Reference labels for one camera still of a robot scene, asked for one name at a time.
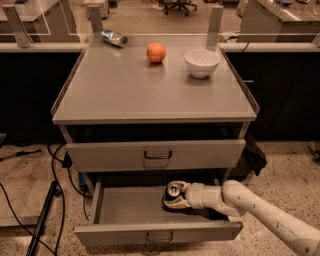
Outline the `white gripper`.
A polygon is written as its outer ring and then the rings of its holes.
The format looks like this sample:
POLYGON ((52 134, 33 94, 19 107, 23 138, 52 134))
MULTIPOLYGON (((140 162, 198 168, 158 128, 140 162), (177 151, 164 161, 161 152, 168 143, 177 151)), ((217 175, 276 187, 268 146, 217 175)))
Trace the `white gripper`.
POLYGON ((169 192, 185 192, 185 199, 178 197, 174 200, 163 199, 162 203, 169 209, 186 209, 189 206, 193 209, 203 209, 203 191, 202 183, 187 183, 184 181, 173 181, 168 185, 169 192))

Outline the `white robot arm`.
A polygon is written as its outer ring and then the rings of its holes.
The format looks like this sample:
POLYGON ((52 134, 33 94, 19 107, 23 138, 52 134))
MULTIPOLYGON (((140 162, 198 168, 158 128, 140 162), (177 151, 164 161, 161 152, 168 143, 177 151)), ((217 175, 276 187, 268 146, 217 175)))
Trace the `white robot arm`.
POLYGON ((162 203, 170 209, 210 208, 233 217, 249 213, 298 256, 320 256, 320 230, 263 200, 242 183, 228 180, 222 186, 170 182, 162 203))

